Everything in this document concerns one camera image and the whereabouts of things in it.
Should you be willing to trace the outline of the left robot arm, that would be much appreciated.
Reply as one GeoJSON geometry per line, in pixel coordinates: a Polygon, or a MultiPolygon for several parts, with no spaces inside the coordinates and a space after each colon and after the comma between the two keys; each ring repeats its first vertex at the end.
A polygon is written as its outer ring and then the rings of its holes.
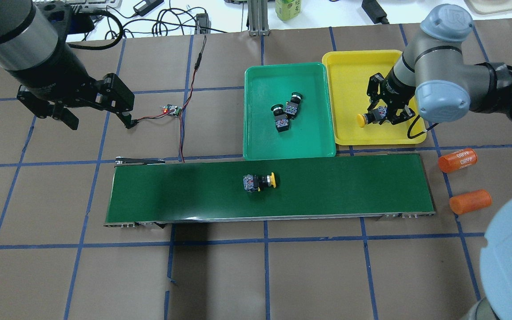
{"type": "Polygon", "coordinates": [[[51,117],[72,130],[79,118],[71,109],[83,107],[110,112],[127,129],[136,126],[134,93],[115,73],[91,77],[73,52],[101,48],[67,43],[73,13],[62,1],[0,0],[0,67],[20,83],[18,101],[37,118],[51,117]]]}

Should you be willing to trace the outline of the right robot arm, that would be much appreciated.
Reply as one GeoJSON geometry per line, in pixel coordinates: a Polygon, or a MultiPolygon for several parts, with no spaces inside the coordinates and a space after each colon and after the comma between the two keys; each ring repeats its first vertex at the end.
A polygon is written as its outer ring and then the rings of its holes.
{"type": "MultiPolygon", "coordinates": [[[[422,119],[429,130],[474,115],[477,130],[460,129],[457,140],[500,138],[512,132],[512,66],[485,60],[464,61],[463,43],[475,32],[471,14],[455,4],[435,6],[389,73],[373,76],[371,108],[385,103],[382,115],[362,121],[392,124],[422,119]]],[[[512,198],[492,216],[480,251],[482,288],[464,320],[512,320],[512,198]]]]}

